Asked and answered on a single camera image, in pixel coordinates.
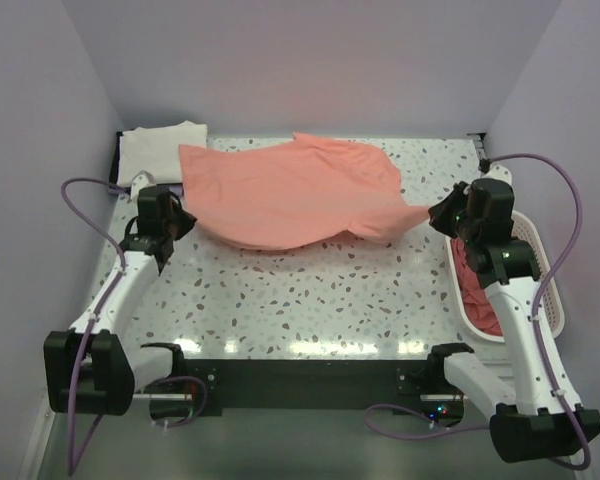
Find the salmon pink t-shirt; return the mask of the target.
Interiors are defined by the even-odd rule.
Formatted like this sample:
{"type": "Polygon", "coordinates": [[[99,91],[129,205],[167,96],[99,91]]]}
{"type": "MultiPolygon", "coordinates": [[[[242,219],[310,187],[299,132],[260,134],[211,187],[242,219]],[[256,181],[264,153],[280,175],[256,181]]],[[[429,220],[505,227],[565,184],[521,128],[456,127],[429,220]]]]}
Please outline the salmon pink t-shirt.
{"type": "Polygon", "coordinates": [[[297,133],[240,152],[179,148],[186,208],[216,238],[250,250],[298,248],[343,232],[388,243],[427,221],[401,174],[369,144],[297,133]]]}

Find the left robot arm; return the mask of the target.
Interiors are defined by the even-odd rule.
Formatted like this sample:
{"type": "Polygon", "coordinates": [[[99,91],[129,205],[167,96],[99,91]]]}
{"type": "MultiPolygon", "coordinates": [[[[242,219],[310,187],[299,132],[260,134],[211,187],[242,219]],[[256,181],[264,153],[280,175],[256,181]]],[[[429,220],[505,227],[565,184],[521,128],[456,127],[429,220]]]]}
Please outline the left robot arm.
{"type": "Polygon", "coordinates": [[[155,383],[176,392],[186,383],[179,345],[147,343],[126,352],[121,338],[167,266],[175,242],[196,220],[163,186],[141,188],[136,206],[123,240],[114,246],[118,257],[100,291],[68,330],[52,331],[44,341],[49,403],[56,413],[121,416],[145,387],[155,383]]]}

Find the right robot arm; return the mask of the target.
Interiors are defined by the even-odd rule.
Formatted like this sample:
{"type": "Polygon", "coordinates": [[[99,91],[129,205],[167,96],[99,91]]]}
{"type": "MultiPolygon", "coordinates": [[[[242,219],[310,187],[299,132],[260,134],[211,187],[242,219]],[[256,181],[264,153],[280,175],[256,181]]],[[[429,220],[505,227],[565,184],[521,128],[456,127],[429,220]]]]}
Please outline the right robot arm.
{"type": "Polygon", "coordinates": [[[429,210],[430,225],[462,241],[466,261],[496,314],[514,383],[491,372],[466,344],[433,347],[417,374],[439,393],[469,397],[489,422],[507,463],[586,453],[600,413],[583,406],[560,359],[544,306],[532,246],[513,234],[514,192],[501,180],[460,182],[429,210]]]}

